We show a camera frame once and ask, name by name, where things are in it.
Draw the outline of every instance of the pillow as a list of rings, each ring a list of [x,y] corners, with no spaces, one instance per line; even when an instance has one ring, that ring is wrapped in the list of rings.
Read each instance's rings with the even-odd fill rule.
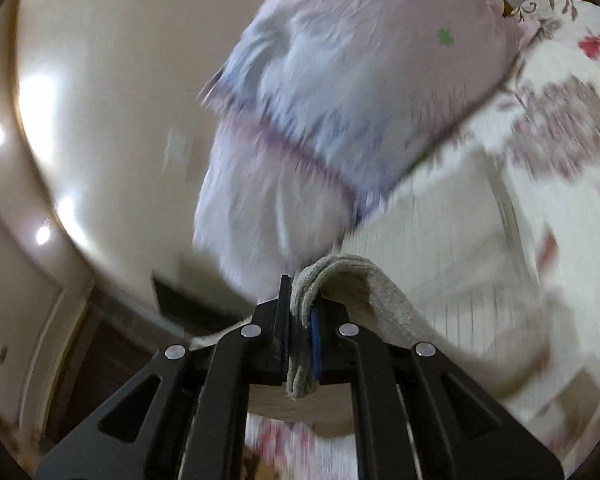
[[[247,118],[219,122],[194,216],[194,248],[254,303],[276,298],[282,274],[326,254],[353,223],[349,193],[296,154],[261,149],[263,134]]]
[[[506,76],[537,25],[502,0],[266,0],[203,90],[343,181],[360,209]]]

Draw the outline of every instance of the floral bedspread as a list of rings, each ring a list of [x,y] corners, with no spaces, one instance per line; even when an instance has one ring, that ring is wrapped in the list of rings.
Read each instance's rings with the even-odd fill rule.
[[[426,192],[477,146],[496,157],[528,225],[529,260],[547,227],[558,247],[544,286],[567,314],[551,355],[507,408],[569,475],[600,438],[600,8],[529,0],[515,19],[538,19],[532,47],[488,102],[462,122],[400,190]],[[353,436],[323,439],[302,424],[251,416],[245,479],[357,478]]]

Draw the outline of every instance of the bed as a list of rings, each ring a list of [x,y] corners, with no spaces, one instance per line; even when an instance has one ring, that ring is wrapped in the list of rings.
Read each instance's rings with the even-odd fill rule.
[[[554,330],[573,330],[574,338],[554,348],[506,406],[571,475],[600,439],[600,8],[528,0],[514,15],[540,21],[532,46],[498,91],[400,183],[388,208],[401,194],[427,193],[482,149],[526,219],[528,250],[542,244],[547,227],[554,233],[559,250],[548,282],[569,309]],[[447,320],[432,324],[448,330]],[[251,415],[246,447],[244,478],[356,477],[353,436],[319,438],[304,424]]]

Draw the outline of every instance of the pillowcase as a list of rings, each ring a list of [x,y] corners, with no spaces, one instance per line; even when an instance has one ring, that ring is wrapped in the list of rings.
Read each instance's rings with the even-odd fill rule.
[[[203,90],[313,171],[386,194],[506,76],[537,25],[501,0],[266,0]]]
[[[194,248],[255,304],[276,298],[282,274],[326,254],[354,221],[346,190],[294,153],[263,150],[264,134],[255,120],[219,121],[194,216]]]

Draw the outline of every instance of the metal bolt head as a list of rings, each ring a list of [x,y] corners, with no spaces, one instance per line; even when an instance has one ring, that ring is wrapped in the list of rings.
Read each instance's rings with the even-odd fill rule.
[[[418,343],[416,345],[416,354],[421,357],[431,357],[436,354],[436,347],[427,342]]]
[[[240,333],[243,337],[258,337],[262,333],[259,325],[248,324],[242,327]]]
[[[355,323],[343,323],[338,328],[338,332],[347,337],[358,335],[360,329]]]
[[[164,351],[164,355],[167,359],[180,359],[184,357],[187,351],[182,345],[171,345]]]

